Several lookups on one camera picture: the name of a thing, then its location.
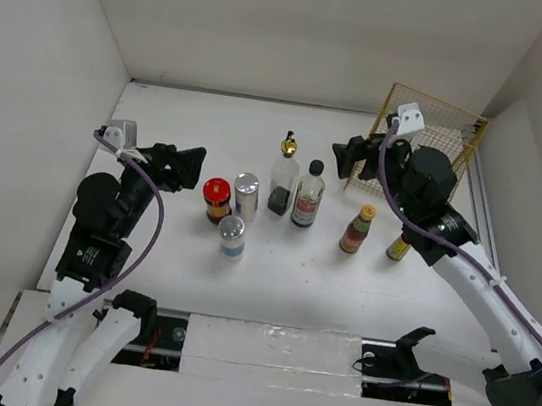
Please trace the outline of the gold spout oil bottle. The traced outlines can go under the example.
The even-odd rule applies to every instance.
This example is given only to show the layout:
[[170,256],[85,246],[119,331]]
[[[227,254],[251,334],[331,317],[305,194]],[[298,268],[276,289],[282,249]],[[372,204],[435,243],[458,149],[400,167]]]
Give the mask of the gold spout oil bottle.
[[267,207],[279,216],[285,215],[290,206],[299,173],[299,164],[294,159],[297,142],[293,136],[293,131],[287,132],[287,136],[280,144],[281,155],[273,164],[271,171]]

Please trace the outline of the red lid sauce jar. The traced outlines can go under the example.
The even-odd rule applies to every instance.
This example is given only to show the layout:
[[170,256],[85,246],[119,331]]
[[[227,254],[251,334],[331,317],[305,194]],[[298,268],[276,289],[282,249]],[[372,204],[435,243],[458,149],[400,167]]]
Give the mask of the red lid sauce jar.
[[207,205],[206,217],[211,223],[217,225],[225,217],[232,215],[231,190],[231,185],[223,178],[215,177],[206,181],[203,198]]

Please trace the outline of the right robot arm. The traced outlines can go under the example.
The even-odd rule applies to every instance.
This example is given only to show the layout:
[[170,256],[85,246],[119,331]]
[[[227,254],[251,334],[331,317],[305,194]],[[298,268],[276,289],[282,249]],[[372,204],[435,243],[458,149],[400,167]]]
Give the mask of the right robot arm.
[[364,164],[403,224],[403,239],[460,296],[499,356],[479,372],[491,406],[542,406],[542,326],[489,261],[477,233],[448,201],[457,176],[435,148],[411,148],[387,135],[331,146],[338,176]]

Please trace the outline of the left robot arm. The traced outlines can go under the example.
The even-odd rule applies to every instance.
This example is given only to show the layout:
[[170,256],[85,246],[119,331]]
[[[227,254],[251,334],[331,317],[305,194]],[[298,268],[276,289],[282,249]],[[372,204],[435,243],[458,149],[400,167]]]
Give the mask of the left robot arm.
[[0,357],[0,406],[78,406],[127,344],[158,338],[156,301],[124,290],[105,307],[104,296],[137,269],[126,240],[143,213],[163,204],[163,192],[196,187],[206,149],[128,147],[110,131],[94,136],[123,173],[94,173],[78,186],[45,318]]

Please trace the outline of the yellow cap sauce bottle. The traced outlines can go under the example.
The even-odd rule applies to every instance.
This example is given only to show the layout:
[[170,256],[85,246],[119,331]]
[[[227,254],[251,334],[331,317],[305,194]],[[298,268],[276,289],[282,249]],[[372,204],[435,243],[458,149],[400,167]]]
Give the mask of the yellow cap sauce bottle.
[[350,254],[358,252],[362,242],[369,234],[375,214],[376,210],[372,205],[366,204],[361,207],[361,210],[346,227],[341,240],[339,240],[339,246],[343,252]]

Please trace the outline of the small yellow label bottle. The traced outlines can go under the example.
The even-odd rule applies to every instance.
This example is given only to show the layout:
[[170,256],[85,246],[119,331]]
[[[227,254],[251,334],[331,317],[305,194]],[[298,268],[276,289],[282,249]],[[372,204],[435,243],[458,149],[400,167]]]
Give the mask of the small yellow label bottle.
[[401,261],[404,259],[408,251],[410,251],[411,245],[405,240],[404,235],[400,235],[392,242],[387,248],[386,256],[393,261]]

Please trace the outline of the silver lid shaker blue label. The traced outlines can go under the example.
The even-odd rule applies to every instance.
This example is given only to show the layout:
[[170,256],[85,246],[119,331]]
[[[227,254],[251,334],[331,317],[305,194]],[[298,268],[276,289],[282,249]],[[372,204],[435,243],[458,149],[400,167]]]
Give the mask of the silver lid shaker blue label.
[[238,216],[228,215],[220,220],[218,234],[220,253],[227,260],[240,261],[245,248],[245,224]]

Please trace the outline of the black cap vinegar bottle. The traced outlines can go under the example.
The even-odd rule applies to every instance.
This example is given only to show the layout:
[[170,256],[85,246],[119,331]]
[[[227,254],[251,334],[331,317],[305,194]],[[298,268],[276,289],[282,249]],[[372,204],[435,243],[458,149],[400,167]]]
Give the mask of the black cap vinegar bottle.
[[307,228],[315,221],[326,188],[322,178],[324,167],[321,160],[313,160],[308,166],[308,172],[298,180],[295,201],[290,215],[295,226]]

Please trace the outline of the silver lid shaker tall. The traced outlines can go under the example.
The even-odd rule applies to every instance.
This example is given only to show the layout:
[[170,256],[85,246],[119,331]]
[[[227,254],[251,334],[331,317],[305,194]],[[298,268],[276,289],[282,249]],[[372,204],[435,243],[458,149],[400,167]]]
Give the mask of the silver lid shaker tall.
[[234,182],[235,212],[245,223],[252,222],[257,213],[259,180],[253,173],[239,173]]

